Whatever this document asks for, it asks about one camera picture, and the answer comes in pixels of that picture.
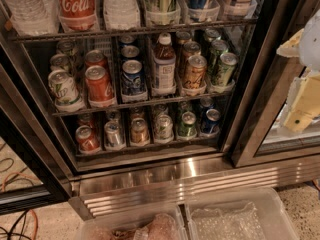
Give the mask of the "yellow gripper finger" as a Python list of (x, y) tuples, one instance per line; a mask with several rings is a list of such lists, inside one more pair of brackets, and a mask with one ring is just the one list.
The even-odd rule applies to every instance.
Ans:
[(276, 53), (282, 57), (291, 58), (299, 56), (299, 43), (304, 29), (300, 29), (289, 40), (280, 45)]
[(295, 78), (287, 99), (283, 125), (292, 132), (304, 131), (320, 115), (320, 73)]

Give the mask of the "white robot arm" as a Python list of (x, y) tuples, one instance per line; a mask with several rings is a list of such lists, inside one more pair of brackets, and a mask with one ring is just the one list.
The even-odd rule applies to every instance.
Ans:
[(295, 77), (290, 85), (280, 126), (292, 133), (303, 132), (320, 115), (320, 10), (276, 53), (298, 58), (309, 69), (305, 77)]

